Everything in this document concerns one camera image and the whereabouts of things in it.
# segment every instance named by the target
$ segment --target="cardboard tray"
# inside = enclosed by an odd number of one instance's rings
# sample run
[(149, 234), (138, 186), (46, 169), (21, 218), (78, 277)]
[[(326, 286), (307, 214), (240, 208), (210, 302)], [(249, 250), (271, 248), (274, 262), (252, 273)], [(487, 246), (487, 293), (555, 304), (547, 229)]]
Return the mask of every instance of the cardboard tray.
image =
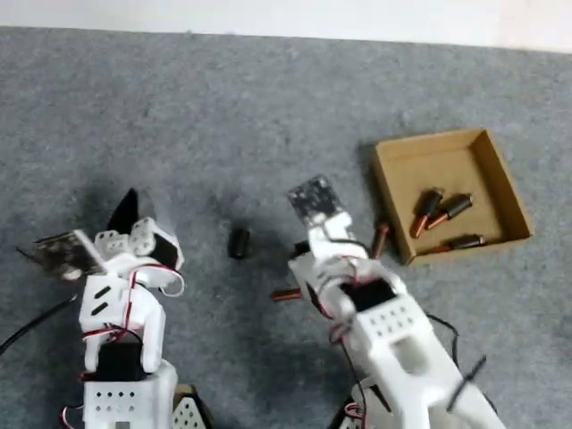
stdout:
[[(487, 130), (458, 130), (382, 141), (375, 148), (374, 168), (406, 264), (426, 264), (510, 248), (534, 234), (509, 169)], [(443, 201), (454, 194), (470, 192), (474, 205), (413, 239), (409, 231), (415, 220), (416, 204), (421, 194), (433, 187), (445, 189)], [(481, 234), (487, 245), (423, 255), (465, 234)]]

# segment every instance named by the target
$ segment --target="cable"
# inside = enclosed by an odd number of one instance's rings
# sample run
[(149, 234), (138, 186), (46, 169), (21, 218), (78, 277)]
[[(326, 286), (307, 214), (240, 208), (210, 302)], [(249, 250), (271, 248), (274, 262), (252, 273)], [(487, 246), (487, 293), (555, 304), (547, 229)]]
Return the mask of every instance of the cable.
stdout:
[[(453, 332), (453, 340), (451, 342), (451, 351), (450, 351), (450, 355), (451, 355), (451, 359), (453, 361), (453, 363), (455, 364), (455, 366), (460, 370), (459, 365), (458, 365), (458, 337), (460, 336), (457, 328), (455, 326), (453, 326), (452, 324), (450, 324), (449, 322), (442, 320), (441, 318), (437, 317), (436, 315), (430, 315), (429, 313), (425, 313), (427, 315), (427, 317), (429, 317), (430, 319), (434, 320), (435, 322), (442, 324), (443, 326), (449, 328), (452, 332)], [(491, 408), (494, 410), (495, 414), (499, 414), (499, 410), (497, 409), (496, 405), (494, 405), (494, 402), (492, 402), (492, 400), (483, 392), (483, 396), (484, 398), (487, 400), (487, 402), (489, 403), (489, 405), (491, 406)]]
[(361, 241), (358, 240), (351, 240), (351, 239), (333, 239), (332, 237), (330, 237), (330, 234), (328, 233), (328, 231), (323, 228), (324, 230), (324, 235), (325, 237), (328, 239), (328, 241), (332, 242), (332, 243), (340, 243), (340, 244), (354, 244), (356, 246), (360, 246), (363, 250), (366, 251), (366, 255), (367, 257), (370, 256), (371, 254), (371, 250), (369, 249), (368, 246), (366, 246), (364, 243), (362, 243)]
[(34, 264), (38, 264), (40, 266), (42, 266), (41, 262), (39, 262), (39, 259), (37, 259), (36, 257), (32, 256), (30, 253), (25, 252), (24, 250), (22, 250), (21, 248), (19, 248), (18, 246), (16, 246), (16, 251), (21, 254), (23, 257), (25, 257), (26, 259), (28, 259), (30, 262), (33, 262)]
[(62, 408), (62, 411), (60, 411), (60, 424), (62, 425), (62, 427), (65, 427), (66, 429), (73, 429), (73, 426), (71, 426), (68, 423), (68, 418), (67, 418), (67, 413), (69, 409), (82, 409), (84, 407), (84, 404), (79, 404), (79, 405), (66, 405), (65, 407)]
[(346, 404), (346, 406), (343, 408), (343, 412), (349, 418), (361, 419), (361, 417), (362, 417), (361, 412), (359, 411), (359, 405), (357, 402), (350, 402), (349, 404)]
[(458, 397), (462, 393), (463, 389), (465, 389), (467, 385), (475, 379), (476, 375), (483, 369), (484, 364), (486, 364), (486, 356), (481, 357), (475, 366), (473, 366), (473, 369), (463, 377), (463, 381), (458, 384), (457, 389), (455, 389), (450, 398), (449, 405), (447, 406), (448, 413), (453, 410), (453, 407), (455, 407)]
[(430, 319), (434, 320), (435, 322), (442, 324), (443, 326), (449, 328), (452, 332), (453, 332), (453, 340), (451, 341), (451, 345), (450, 345), (450, 357), (453, 360), (453, 363), (455, 364), (455, 366), (457, 368), (459, 368), (458, 366), (458, 331), (457, 328), (455, 326), (453, 326), (452, 324), (450, 324), (449, 322), (437, 317), (436, 315), (430, 315), (429, 313), (425, 313), (427, 315), (427, 317), (429, 317)]
[(49, 319), (51, 316), (55, 315), (56, 313), (59, 313), (64, 308), (67, 308), (73, 301), (76, 300), (77, 297), (78, 297), (77, 295), (73, 295), (71, 298), (67, 298), (65, 301), (60, 302), (56, 306), (53, 306), (45, 313), (42, 313), (35, 319), (31, 320), (30, 322), (22, 326), (22, 328), (13, 333), (10, 336), (10, 338), (8, 338), (8, 340), (4, 341), (2, 345), (0, 345), (0, 356), (2, 356), (8, 350), (8, 348), (12, 346), (20, 337), (22, 337), (23, 335), (34, 329), (36, 326), (38, 326), (45, 320)]
[[(337, 337), (333, 338), (332, 333), (336, 332), (339, 328), (344, 327), (343, 332)], [(366, 404), (366, 394), (364, 393), (364, 388), (361, 386), (361, 382), (359, 381), (358, 371), (354, 367), (351, 358), (349, 357), (348, 349), (346, 349), (346, 345), (343, 343), (343, 336), (351, 330), (351, 324), (335, 324), (331, 329), (330, 333), (328, 334), (328, 339), (330, 343), (333, 344), (340, 344), (341, 349), (343, 350), (343, 354), (345, 355), (346, 359), (348, 360), (349, 369), (351, 371), (352, 376), (354, 377), (354, 381), (359, 388), (359, 393), (361, 394), (362, 401), (364, 402), (364, 409), (361, 413), (361, 416), (355, 416), (352, 418), (359, 418), (361, 420), (361, 427), (362, 429), (366, 428), (366, 414), (367, 414), (367, 404)]]

